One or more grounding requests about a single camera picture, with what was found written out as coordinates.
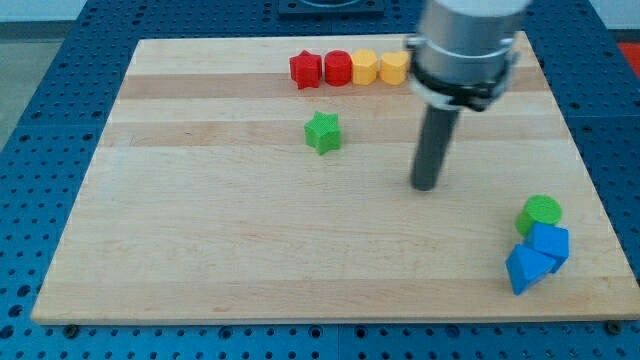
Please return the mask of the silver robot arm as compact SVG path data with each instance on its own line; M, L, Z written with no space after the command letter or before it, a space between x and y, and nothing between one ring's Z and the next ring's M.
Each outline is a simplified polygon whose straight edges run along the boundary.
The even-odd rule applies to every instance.
M516 33L530 0L428 0L411 54L413 90L431 106L481 112L508 88Z

